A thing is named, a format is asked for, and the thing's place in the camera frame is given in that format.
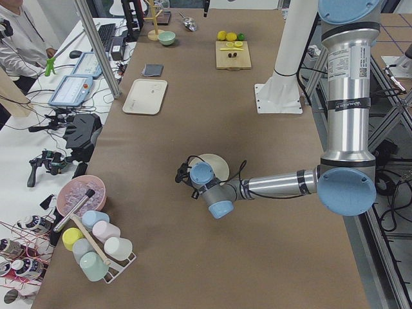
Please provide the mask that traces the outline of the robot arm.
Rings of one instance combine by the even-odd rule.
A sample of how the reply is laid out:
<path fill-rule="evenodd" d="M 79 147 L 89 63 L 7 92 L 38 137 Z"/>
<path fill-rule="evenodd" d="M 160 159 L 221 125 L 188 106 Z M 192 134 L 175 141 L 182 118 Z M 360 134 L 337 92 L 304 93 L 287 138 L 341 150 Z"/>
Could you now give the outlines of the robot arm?
<path fill-rule="evenodd" d="M 219 219 L 237 200 L 287 200 L 317 194 L 321 203 L 341 216 L 358 216 L 376 199 L 375 157 L 368 149 L 371 45 L 380 33 L 380 1 L 292 1 L 272 76 L 255 86 L 258 113 L 298 114 L 299 69 L 317 21 L 326 66 L 324 113 L 317 120 L 323 153 L 317 167 L 273 176 L 226 180 L 199 158 L 184 162 L 176 182 L 202 197 Z"/>

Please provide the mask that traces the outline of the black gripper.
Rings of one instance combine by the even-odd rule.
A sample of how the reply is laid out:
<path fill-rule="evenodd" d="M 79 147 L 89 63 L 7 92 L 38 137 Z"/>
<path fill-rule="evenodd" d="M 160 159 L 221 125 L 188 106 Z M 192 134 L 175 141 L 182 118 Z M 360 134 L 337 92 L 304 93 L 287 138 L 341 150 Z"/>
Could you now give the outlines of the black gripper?
<path fill-rule="evenodd" d="M 190 172 L 189 172 L 189 164 L 187 162 L 184 162 L 177 170 L 176 177 L 175 177 L 175 182 L 176 183 L 191 183 L 190 179 Z"/>

